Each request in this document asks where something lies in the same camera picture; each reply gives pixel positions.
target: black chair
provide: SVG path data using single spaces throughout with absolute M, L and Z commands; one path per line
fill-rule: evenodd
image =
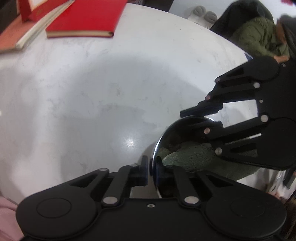
M 266 17 L 274 21 L 272 14 L 260 1 L 238 0 L 226 9 L 210 30 L 229 39 L 240 26 L 256 17 Z

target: screw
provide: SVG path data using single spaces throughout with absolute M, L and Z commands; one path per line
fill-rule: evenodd
M 216 154 L 217 156 L 220 156 L 220 155 L 222 154 L 222 148 L 221 148 L 221 147 L 216 148 L 216 150 L 215 150 L 215 154 Z
M 210 133 L 210 131 L 211 131 L 210 128 L 207 127 L 207 128 L 204 130 L 204 133 L 207 135 L 207 134 Z
M 260 83 L 255 82 L 255 83 L 253 84 L 253 86 L 254 86 L 254 88 L 256 88 L 256 89 L 259 89 L 259 88 L 260 88 Z
M 118 199 L 116 197 L 105 197 L 103 199 L 103 202 L 106 203 L 106 204 L 115 204 L 117 203 Z
M 261 119 L 262 122 L 267 122 L 268 121 L 268 116 L 267 115 L 262 115 L 260 117 L 260 119 Z
M 195 196 L 189 196 L 189 197 L 185 197 L 184 201 L 188 204 L 196 204 L 198 203 L 199 198 Z

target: tabletop surface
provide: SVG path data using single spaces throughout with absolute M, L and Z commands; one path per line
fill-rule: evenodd
M 182 109 L 244 52 L 181 17 L 127 4 L 115 35 L 47 39 L 0 55 L 0 189 L 15 202 L 98 168 L 150 155 Z M 228 104 L 224 125 L 257 115 Z

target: person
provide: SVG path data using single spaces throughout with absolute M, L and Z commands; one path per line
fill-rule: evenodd
M 277 20 L 276 25 L 264 17 L 253 18 L 238 28 L 230 38 L 234 44 L 251 56 L 271 56 L 278 63 L 289 60 L 289 47 L 282 22 L 287 16 Z

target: white table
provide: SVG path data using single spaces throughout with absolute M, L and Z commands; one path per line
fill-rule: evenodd
M 106 167 L 133 164 L 214 79 L 246 61 L 209 30 L 127 4 L 112 39 L 47 39 L 0 55 L 0 190 L 24 197 Z M 256 116 L 226 106 L 226 125 Z

